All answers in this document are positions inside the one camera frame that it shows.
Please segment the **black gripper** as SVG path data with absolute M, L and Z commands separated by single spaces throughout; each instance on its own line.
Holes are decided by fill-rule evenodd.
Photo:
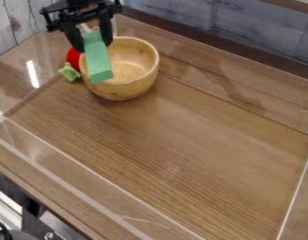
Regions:
M 40 14 L 49 31 L 63 30 L 73 48 L 84 52 L 84 40 L 76 23 L 84 23 L 99 17 L 100 33 L 107 46 L 114 42 L 114 25 L 111 17 L 123 11 L 120 0 L 56 0 L 41 7 Z

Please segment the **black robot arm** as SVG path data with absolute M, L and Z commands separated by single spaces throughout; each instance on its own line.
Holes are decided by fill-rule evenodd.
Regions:
M 61 31 L 79 52 L 84 52 L 83 34 L 76 27 L 92 19 L 99 20 L 100 35 L 106 46 L 114 42 L 114 16 L 123 12 L 120 0 L 57 0 L 56 3 L 41 7 L 48 31 Z

